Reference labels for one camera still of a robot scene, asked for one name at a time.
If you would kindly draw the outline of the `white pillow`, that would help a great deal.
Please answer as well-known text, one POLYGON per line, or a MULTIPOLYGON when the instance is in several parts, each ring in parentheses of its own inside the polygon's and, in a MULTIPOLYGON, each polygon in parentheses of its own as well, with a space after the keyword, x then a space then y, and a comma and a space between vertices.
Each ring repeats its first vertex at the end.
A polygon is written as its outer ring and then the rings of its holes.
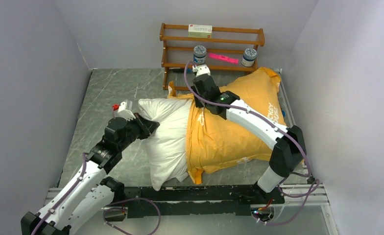
POLYGON ((159 191, 171 179, 179 182, 188 177, 186 133, 192 101, 190 99, 139 99, 143 118, 159 123, 153 134, 144 140, 150 166, 151 184, 159 191))

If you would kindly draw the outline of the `orange Mickey Mouse pillowcase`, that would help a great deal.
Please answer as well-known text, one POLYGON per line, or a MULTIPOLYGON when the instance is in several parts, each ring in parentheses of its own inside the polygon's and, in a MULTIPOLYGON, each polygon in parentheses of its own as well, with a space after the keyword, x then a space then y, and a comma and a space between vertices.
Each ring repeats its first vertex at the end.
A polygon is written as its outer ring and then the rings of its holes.
MULTIPOLYGON (((274 70, 260 67, 220 87, 220 90, 237 94, 268 119, 285 124, 278 98, 280 83, 281 78, 274 70)), ((253 159, 269 161, 271 152, 262 140, 245 128, 191 104, 186 132, 186 162, 194 184, 202 183, 204 172, 213 173, 253 159)))

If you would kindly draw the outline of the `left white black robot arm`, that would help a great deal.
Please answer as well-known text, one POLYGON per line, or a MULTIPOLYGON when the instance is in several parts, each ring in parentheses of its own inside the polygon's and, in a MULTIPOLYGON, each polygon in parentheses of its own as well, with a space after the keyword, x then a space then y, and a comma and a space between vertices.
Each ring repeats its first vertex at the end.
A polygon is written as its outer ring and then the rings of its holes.
POLYGON ((99 209, 128 201, 124 184, 108 174, 122 159, 123 150, 150 137, 159 125, 138 113, 110 119, 101 141, 82 154, 82 166, 66 186, 37 213, 22 217, 22 234, 73 235, 99 209))

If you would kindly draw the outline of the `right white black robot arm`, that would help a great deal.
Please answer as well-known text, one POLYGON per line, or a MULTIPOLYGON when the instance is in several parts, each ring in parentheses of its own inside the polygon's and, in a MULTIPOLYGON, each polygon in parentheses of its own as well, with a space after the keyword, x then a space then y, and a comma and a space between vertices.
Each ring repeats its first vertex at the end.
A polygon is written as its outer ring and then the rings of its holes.
POLYGON ((266 203, 278 185, 306 158, 301 130, 269 120, 231 91, 221 92, 209 72, 196 72, 190 90, 199 107, 240 125, 272 150, 269 166, 255 183, 253 191, 256 201, 266 203))

